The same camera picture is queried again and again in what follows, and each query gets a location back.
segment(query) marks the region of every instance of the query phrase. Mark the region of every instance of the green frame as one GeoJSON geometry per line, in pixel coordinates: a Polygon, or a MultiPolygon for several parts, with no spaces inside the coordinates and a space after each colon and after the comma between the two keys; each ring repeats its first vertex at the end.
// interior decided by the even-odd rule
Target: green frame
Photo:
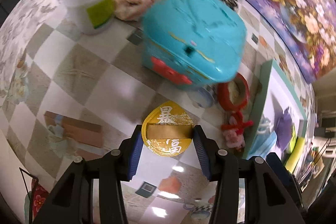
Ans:
{"type": "Polygon", "coordinates": [[[260,83],[262,85],[261,91],[256,95],[255,100],[254,100],[254,104],[252,107],[252,111],[250,114],[250,120],[252,120],[254,122],[254,125],[250,128],[245,129],[244,132],[244,138],[245,138],[245,149],[244,149],[244,153],[243,153],[243,158],[245,159],[248,152],[251,149],[251,146],[253,144],[254,138],[257,134],[257,129],[259,126],[259,121],[261,120],[261,116],[263,114],[264,111],[264,106],[265,106],[265,101],[266,101],[266,96],[267,96],[267,92],[268,92],[268,84],[269,84],[269,79],[271,76],[271,71],[272,68],[274,68],[276,70],[276,72],[279,74],[281,80],[285,83],[286,87],[288,88],[289,92],[291,93],[291,95],[293,96],[302,116],[303,116],[303,127],[302,127],[302,133],[298,133],[298,137],[305,137],[306,135],[306,131],[307,131],[307,116],[305,113],[305,110],[300,102],[300,99],[298,98],[298,96],[296,95],[296,92],[294,90],[294,87],[292,86],[292,84],[290,83],[290,81],[288,80],[288,78],[286,77],[286,75],[284,74],[284,72],[281,70],[281,68],[279,67],[279,65],[277,64],[277,62],[272,59],[269,60],[265,63],[263,63],[263,65],[261,66],[261,70],[260,70],[260,83]]]}

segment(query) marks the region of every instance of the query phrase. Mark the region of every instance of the floral tablecloth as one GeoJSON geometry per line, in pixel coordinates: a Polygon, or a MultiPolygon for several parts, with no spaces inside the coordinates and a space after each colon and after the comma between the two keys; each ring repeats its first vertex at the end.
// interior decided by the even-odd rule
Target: floral tablecloth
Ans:
{"type": "MultiPolygon", "coordinates": [[[[237,12],[247,28],[238,72],[249,85],[250,104],[259,85],[261,64],[274,58],[310,117],[315,105],[312,86],[305,82],[293,56],[270,25],[246,0],[238,2],[237,12]]],[[[59,0],[21,0],[1,27],[0,129],[26,169],[47,191],[71,164],[69,154],[73,151],[67,149],[66,142],[57,145],[50,138],[46,111],[102,125],[102,149],[79,144],[77,148],[104,155],[131,136],[135,125],[154,108],[172,100],[223,147],[221,107],[196,107],[186,92],[142,67],[143,45],[130,39],[138,27],[138,22],[114,20],[101,34],[84,35],[68,19],[59,0]]],[[[202,175],[193,143],[176,157],[160,157],[144,146],[137,174],[122,187],[130,223],[209,221],[206,217],[199,222],[193,217],[194,211],[184,206],[200,198],[202,204],[197,210],[208,215],[213,204],[215,188],[202,175]],[[167,179],[178,181],[179,189],[162,196],[158,188],[167,179]],[[152,208],[165,210],[165,217],[158,217],[163,211],[152,208]]],[[[98,205],[95,187],[95,223],[99,223],[98,205]]]]}

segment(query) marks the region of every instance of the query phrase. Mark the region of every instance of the cable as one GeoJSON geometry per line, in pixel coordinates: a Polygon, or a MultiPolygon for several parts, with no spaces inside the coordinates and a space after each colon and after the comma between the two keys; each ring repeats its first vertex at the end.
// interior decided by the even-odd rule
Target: cable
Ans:
{"type": "MultiPolygon", "coordinates": [[[[325,150],[328,148],[328,146],[331,143],[331,138],[328,138],[327,141],[325,142],[325,144],[322,146],[321,150],[317,153],[317,155],[314,157],[313,160],[313,165],[312,168],[315,167],[315,165],[317,164],[317,162],[320,160],[320,158],[322,157],[323,153],[325,152],[325,150]],[[323,150],[322,154],[320,155],[319,159],[315,162],[315,159],[319,156],[319,154],[321,153],[321,151],[323,150]]],[[[310,169],[308,168],[308,170],[301,176],[301,179],[303,179],[308,173],[310,172],[310,169]]]]}
{"type": "MultiPolygon", "coordinates": [[[[330,145],[330,143],[331,143],[331,138],[329,138],[329,139],[330,139],[330,141],[329,141],[328,145],[325,147],[323,153],[326,151],[326,149],[329,147],[329,145],[330,145]]],[[[320,160],[320,158],[322,157],[323,153],[320,155],[319,159],[318,159],[316,162],[315,162],[315,159],[314,159],[314,163],[315,163],[315,164],[314,164],[313,168],[314,168],[315,165],[319,162],[319,160],[320,160]]]]}

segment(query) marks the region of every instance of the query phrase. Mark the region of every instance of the wall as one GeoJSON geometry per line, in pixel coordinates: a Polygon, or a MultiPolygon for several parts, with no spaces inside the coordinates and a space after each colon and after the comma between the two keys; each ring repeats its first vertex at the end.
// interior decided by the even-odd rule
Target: wall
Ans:
{"type": "Polygon", "coordinates": [[[318,113],[336,111],[336,68],[313,84],[318,113]]]}
{"type": "Polygon", "coordinates": [[[336,68],[313,83],[316,96],[336,92],[336,68]]]}
{"type": "MultiPolygon", "coordinates": [[[[0,192],[18,220],[25,223],[24,205],[27,191],[19,167],[26,170],[0,130],[0,192]]],[[[30,191],[31,179],[25,179],[30,191]]]]}

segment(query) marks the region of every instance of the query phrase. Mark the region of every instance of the pink object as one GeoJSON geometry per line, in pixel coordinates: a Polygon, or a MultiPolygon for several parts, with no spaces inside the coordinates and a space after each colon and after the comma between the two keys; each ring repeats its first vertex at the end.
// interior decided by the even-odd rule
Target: pink object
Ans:
{"type": "Polygon", "coordinates": [[[224,135],[224,138],[225,138],[225,141],[226,141],[226,145],[227,145],[228,148],[235,148],[237,150],[240,150],[241,148],[245,147],[244,135],[242,134],[243,130],[241,130],[241,128],[240,128],[238,122],[236,121],[234,115],[231,115],[231,117],[229,119],[229,124],[232,125],[232,126],[237,125],[237,127],[223,131],[223,135],[224,135]]]}
{"type": "Polygon", "coordinates": [[[114,0],[115,16],[121,20],[138,20],[155,0],[114,0]]]}

